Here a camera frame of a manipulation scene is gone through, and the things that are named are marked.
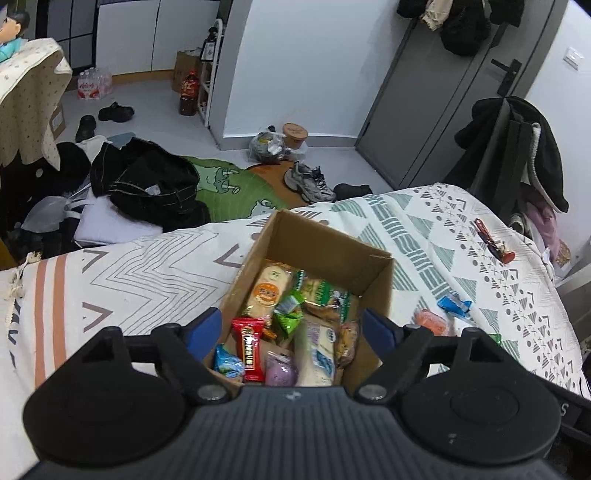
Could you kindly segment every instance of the orange stripe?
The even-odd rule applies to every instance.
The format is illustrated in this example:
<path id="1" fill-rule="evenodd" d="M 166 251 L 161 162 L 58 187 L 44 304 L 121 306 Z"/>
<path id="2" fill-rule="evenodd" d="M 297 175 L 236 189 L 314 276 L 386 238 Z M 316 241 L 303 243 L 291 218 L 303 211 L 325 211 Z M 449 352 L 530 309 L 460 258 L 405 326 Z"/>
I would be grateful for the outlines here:
<path id="1" fill-rule="evenodd" d="M 60 368 L 66 361 L 66 331 L 64 321 L 64 288 L 66 284 L 66 255 L 56 258 L 53 281 L 53 364 Z"/>
<path id="2" fill-rule="evenodd" d="M 42 260 L 37 267 L 35 278 L 35 388 L 45 380 L 45 349 L 43 348 L 43 290 L 47 260 Z"/>

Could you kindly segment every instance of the black shoe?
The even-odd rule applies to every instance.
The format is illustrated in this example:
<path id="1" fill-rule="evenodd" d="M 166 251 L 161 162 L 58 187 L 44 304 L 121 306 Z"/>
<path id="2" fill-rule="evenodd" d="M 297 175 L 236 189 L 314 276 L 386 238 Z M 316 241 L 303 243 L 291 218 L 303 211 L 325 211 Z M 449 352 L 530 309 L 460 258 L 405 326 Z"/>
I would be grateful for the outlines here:
<path id="1" fill-rule="evenodd" d="M 135 110 L 130 106 L 121 106 L 117 102 L 113 102 L 111 106 L 99 110 L 99 120 L 101 122 L 113 120 L 118 124 L 122 124 L 123 122 L 129 122 L 134 113 Z"/>
<path id="2" fill-rule="evenodd" d="M 360 185 L 360 186 L 356 187 L 354 185 L 349 185 L 348 183 L 339 183 L 333 189 L 333 191 L 336 195 L 335 201 L 337 201 L 337 202 L 339 200 L 352 199 L 352 198 L 356 198 L 356 197 L 362 197 L 363 195 L 373 195 L 374 194 L 371 191 L 371 188 L 369 188 L 369 185 Z"/>
<path id="3" fill-rule="evenodd" d="M 80 118 L 80 125 L 76 132 L 76 143 L 88 140 L 95 136 L 96 120 L 92 115 L 85 115 Z"/>

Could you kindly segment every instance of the polka dot fabric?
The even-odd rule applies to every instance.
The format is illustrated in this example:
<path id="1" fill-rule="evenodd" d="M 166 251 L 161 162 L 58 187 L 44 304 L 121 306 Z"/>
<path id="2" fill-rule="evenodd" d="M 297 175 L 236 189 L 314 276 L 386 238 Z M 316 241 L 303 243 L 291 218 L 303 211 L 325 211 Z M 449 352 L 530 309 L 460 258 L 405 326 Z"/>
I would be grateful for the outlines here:
<path id="1" fill-rule="evenodd" d="M 24 164 L 45 157 L 60 169 L 49 120 L 71 78 L 72 69 L 52 38 L 26 42 L 0 63 L 0 165 L 8 165 L 20 150 Z"/>

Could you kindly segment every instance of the blue candy wrapper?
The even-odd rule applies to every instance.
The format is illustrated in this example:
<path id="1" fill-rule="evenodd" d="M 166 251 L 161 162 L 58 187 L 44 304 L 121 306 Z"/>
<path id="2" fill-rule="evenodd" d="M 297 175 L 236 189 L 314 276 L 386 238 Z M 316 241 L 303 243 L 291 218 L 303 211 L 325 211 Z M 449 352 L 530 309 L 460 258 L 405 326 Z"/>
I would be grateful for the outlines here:
<path id="1" fill-rule="evenodd" d="M 448 313 L 464 319 L 472 306 L 472 302 L 470 300 L 461 301 L 458 292 L 452 291 L 442 297 L 437 302 L 437 306 Z"/>
<path id="2" fill-rule="evenodd" d="M 228 353 L 223 345 L 216 347 L 216 356 L 213 369 L 226 378 L 234 378 L 242 381 L 244 377 L 244 364 L 236 355 Z"/>

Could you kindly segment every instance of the green rug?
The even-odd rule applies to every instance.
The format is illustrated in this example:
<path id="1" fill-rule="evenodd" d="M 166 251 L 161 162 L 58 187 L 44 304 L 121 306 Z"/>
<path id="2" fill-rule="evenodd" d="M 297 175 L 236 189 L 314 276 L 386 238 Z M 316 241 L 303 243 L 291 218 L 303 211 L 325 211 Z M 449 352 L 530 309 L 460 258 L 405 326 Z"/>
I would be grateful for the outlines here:
<path id="1" fill-rule="evenodd" d="M 199 173 L 197 200 L 207 205 L 212 222 L 248 218 L 287 208 L 271 184 L 255 173 L 223 160 L 185 158 Z"/>

